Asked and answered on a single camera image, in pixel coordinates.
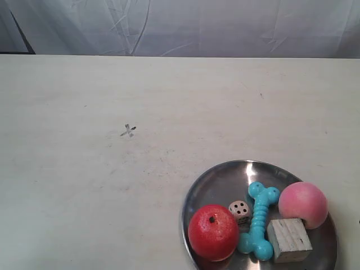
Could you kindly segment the white die with black dots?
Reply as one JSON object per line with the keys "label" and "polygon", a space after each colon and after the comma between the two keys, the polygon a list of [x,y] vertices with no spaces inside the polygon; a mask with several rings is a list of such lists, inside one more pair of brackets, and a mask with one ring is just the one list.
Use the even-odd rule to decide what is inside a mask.
{"label": "white die with black dots", "polygon": [[228,210],[234,216],[238,225],[247,223],[251,217],[251,211],[246,202],[237,200],[230,203]]}

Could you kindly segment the red toy apple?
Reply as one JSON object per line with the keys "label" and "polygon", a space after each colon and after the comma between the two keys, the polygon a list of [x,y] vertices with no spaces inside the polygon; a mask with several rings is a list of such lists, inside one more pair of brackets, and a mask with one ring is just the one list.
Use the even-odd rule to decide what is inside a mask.
{"label": "red toy apple", "polygon": [[188,239],[193,251],[211,262],[227,259],[234,252],[239,235],[233,215],[218,204],[200,208],[188,225]]}

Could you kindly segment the turquoise rubber bone toy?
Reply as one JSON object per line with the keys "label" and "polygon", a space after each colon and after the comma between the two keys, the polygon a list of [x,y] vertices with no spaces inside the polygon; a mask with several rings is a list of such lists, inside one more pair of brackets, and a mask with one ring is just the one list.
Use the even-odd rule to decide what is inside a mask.
{"label": "turquoise rubber bone toy", "polygon": [[269,206],[278,203],[280,191],[253,182],[248,188],[248,194],[254,199],[253,217],[249,231],[240,234],[237,249],[243,254],[253,253],[257,260],[267,261],[273,256],[273,246],[265,239],[267,214]]}

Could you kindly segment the pink toy peach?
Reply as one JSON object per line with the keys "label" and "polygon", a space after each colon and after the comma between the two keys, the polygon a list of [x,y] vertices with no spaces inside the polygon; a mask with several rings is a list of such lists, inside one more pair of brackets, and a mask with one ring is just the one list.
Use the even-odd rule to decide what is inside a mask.
{"label": "pink toy peach", "polygon": [[309,230],[321,226],[329,212],[326,196],[309,182],[287,186],[280,194],[278,209],[284,218],[303,220],[305,228]]}

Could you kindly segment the white wrinkled backdrop cloth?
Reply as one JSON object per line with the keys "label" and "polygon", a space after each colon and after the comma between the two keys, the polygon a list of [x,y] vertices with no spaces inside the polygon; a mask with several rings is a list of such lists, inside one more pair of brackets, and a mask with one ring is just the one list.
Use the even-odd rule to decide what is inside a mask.
{"label": "white wrinkled backdrop cloth", "polygon": [[358,1],[2,1],[1,52],[359,57]]}

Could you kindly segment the pale wooden cube block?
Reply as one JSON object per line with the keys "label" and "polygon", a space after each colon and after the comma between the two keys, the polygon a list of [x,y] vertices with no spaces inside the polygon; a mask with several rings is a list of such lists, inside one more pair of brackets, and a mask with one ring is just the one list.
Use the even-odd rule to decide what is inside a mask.
{"label": "pale wooden cube block", "polygon": [[303,261],[313,250],[301,219],[273,219],[267,227],[275,263]]}

